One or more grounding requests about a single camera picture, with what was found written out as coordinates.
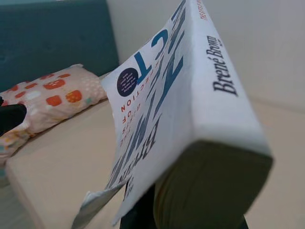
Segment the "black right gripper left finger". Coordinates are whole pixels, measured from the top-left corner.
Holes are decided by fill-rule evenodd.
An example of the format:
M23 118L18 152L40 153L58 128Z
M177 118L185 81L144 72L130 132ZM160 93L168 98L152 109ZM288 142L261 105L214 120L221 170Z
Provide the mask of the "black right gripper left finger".
M154 188L138 200L135 206L121 218L120 229L157 229L153 217Z

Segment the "white paperback book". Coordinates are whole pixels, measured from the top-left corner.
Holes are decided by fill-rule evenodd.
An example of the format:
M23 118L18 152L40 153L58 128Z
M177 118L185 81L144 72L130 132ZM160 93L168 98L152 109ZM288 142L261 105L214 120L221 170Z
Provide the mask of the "white paperback book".
M120 223L154 188L157 229L242 229L273 158L202 0L101 81L116 153L103 191L87 193L71 229L85 229L121 189Z

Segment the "pink pillow orange patches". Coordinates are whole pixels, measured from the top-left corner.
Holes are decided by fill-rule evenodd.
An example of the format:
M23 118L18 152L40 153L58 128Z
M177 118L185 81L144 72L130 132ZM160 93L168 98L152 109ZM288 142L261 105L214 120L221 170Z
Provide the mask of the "pink pillow orange patches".
M107 97L100 79L81 64L72 65L0 93L4 105L23 104L24 121L0 137L0 167L36 134L71 118Z

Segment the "dark teal bed headboard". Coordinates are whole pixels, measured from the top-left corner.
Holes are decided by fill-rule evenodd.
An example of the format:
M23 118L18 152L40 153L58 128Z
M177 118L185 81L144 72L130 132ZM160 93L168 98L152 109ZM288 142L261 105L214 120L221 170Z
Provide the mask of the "dark teal bed headboard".
M0 0L0 92L74 64L119 65L106 0Z

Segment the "cream bed mattress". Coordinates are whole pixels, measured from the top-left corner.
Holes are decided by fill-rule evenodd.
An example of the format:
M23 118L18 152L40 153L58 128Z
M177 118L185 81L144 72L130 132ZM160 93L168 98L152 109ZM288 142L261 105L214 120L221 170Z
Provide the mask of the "cream bed mattress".
M249 229L305 229L305 76L245 83L275 157ZM108 101L29 141L6 165L0 229L70 229L86 192L106 184L114 147Z

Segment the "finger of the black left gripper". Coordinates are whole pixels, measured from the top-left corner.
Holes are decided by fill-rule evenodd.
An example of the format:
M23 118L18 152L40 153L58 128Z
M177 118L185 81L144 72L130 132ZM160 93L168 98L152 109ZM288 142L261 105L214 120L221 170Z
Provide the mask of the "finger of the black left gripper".
M23 104L3 104L4 100L0 96L0 137L20 125L27 114L27 108Z

